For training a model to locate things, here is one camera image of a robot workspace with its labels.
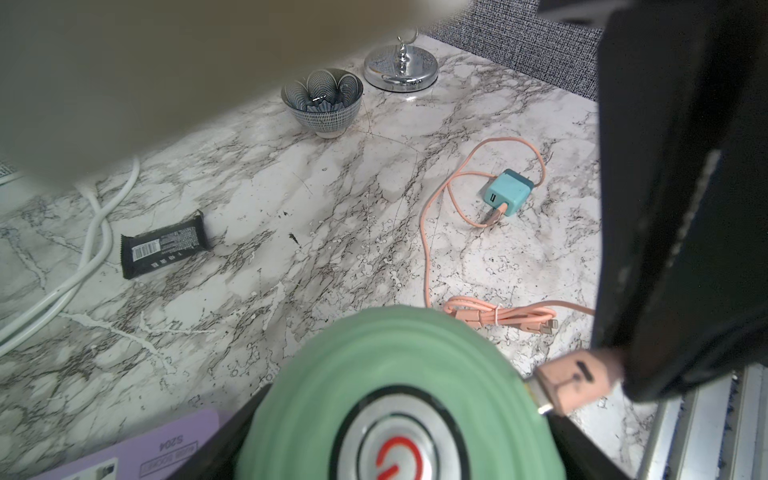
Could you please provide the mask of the teal USB wall charger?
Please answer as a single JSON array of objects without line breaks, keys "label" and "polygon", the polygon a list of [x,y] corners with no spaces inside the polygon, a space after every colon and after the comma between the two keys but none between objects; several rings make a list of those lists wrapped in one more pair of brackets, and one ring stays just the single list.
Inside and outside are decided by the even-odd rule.
[{"label": "teal USB wall charger", "polygon": [[505,207],[504,215],[509,217],[523,206],[533,189],[534,183],[531,180],[514,170],[506,169],[487,186],[483,200],[498,210]]}]

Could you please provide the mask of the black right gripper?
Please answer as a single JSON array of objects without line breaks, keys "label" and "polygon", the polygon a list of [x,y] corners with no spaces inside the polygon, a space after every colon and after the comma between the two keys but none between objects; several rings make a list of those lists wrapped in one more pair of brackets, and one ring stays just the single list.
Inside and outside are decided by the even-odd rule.
[{"label": "black right gripper", "polygon": [[602,261],[591,344],[636,402],[767,357],[767,5],[543,1],[598,26]]}]

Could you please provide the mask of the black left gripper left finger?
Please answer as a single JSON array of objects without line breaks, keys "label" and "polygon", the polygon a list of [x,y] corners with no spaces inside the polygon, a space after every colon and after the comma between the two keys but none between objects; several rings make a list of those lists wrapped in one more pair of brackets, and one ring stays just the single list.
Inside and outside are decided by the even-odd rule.
[{"label": "black left gripper left finger", "polygon": [[170,480],[231,480],[237,458],[253,417],[272,384],[260,388],[203,446],[170,477]]}]

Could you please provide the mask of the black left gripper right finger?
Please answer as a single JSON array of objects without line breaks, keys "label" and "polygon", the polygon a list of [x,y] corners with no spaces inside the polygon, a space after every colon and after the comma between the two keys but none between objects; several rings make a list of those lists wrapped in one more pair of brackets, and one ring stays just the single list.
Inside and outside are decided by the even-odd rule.
[{"label": "black left gripper right finger", "polygon": [[547,422],[568,480],[629,480],[568,417],[548,415]]}]

